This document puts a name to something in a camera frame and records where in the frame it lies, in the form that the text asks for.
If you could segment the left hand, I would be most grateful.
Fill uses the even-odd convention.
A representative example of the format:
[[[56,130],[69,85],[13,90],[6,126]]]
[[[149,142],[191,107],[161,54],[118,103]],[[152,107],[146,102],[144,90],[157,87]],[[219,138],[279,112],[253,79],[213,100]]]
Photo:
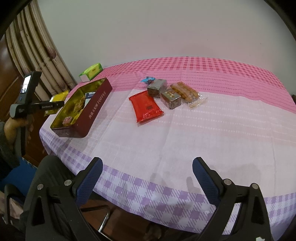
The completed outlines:
[[[9,118],[6,123],[4,124],[4,134],[6,136],[6,140],[9,144],[13,144],[16,140],[16,135],[18,132],[18,129],[21,127],[26,127],[29,131],[29,140],[31,139],[30,133],[33,131],[34,126],[34,117],[33,115],[28,115],[26,119],[13,119]]]

